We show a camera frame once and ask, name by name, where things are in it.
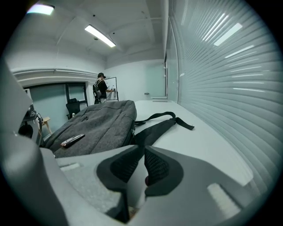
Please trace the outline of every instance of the black cap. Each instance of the black cap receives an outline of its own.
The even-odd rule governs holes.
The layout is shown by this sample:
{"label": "black cap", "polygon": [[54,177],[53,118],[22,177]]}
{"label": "black cap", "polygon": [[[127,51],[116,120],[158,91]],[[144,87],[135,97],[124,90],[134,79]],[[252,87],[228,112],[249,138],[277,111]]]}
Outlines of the black cap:
{"label": "black cap", "polygon": [[102,76],[105,78],[105,76],[104,76],[103,73],[99,73],[97,77],[100,78],[100,77],[102,77]]}

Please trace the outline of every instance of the gray backpack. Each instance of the gray backpack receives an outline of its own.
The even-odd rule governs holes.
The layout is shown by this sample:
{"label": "gray backpack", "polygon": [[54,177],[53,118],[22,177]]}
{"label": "gray backpack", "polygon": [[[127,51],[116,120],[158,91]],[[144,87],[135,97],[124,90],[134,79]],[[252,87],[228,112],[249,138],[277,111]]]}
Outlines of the gray backpack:
{"label": "gray backpack", "polygon": [[97,81],[96,84],[93,84],[93,86],[92,86],[93,96],[95,96],[96,99],[99,99],[101,97],[101,91],[98,88],[98,84],[100,82],[101,82],[101,80]]}
{"label": "gray backpack", "polygon": [[[148,127],[137,135],[134,134],[135,126],[163,115],[170,115],[172,118]],[[91,105],[52,134],[44,147],[53,151],[56,158],[71,157],[108,151],[130,144],[143,147],[153,145],[176,123],[189,130],[194,128],[177,118],[173,112],[156,113],[143,121],[136,121],[136,118],[137,111],[133,101]],[[80,134],[85,134],[85,137],[72,146],[61,146],[62,142]]]}

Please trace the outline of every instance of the pipe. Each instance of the pipe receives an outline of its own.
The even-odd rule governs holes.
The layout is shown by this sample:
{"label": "pipe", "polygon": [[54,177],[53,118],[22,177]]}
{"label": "pipe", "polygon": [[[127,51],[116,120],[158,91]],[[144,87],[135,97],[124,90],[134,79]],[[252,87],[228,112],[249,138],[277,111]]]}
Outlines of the pipe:
{"label": "pipe", "polygon": [[67,26],[64,28],[63,32],[61,33],[60,37],[58,38],[58,41],[56,43],[56,46],[59,44],[59,42],[61,41],[61,38],[63,37],[63,35],[65,34],[66,30],[68,29],[68,27],[70,27],[70,24],[74,21],[76,17],[73,17],[73,19],[67,24]]}
{"label": "pipe", "polygon": [[23,69],[12,71],[14,75],[24,75],[24,74],[34,74],[34,73],[44,73],[44,72],[63,72],[63,73],[74,73],[74,74],[84,74],[90,76],[97,76],[98,73],[93,73],[90,71],[79,71],[75,69],[64,69],[64,68],[42,68],[42,69]]}
{"label": "pipe", "polygon": [[28,79],[21,79],[18,82],[24,82],[29,80],[37,80],[37,79],[81,79],[85,80],[83,77],[69,77],[69,76],[43,76],[43,77],[35,77],[35,78],[28,78]]}

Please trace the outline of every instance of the white table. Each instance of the white table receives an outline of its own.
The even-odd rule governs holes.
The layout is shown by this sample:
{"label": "white table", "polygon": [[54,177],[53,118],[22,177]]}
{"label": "white table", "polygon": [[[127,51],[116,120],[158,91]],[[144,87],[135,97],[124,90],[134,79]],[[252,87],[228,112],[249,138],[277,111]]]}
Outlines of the white table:
{"label": "white table", "polygon": [[[137,121],[145,120],[155,113],[172,111],[176,114],[176,117],[181,118],[189,125],[195,126],[191,131],[178,124],[174,125],[154,143],[154,147],[204,160],[243,186],[252,180],[252,170],[237,151],[208,124],[182,106],[174,102],[153,101],[137,101],[135,105],[138,114]],[[136,127],[135,134],[169,118],[171,116],[147,121],[145,125]]]}

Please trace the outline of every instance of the black chair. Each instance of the black chair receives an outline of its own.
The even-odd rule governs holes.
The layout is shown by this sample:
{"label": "black chair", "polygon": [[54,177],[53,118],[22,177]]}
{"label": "black chair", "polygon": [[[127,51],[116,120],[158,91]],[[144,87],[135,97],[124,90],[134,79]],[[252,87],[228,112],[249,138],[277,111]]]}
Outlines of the black chair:
{"label": "black chair", "polygon": [[66,104],[66,107],[69,111],[69,115],[67,115],[68,119],[73,117],[73,113],[78,114],[80,112],[80,102],[74,99],[70,99],[69,102]]}

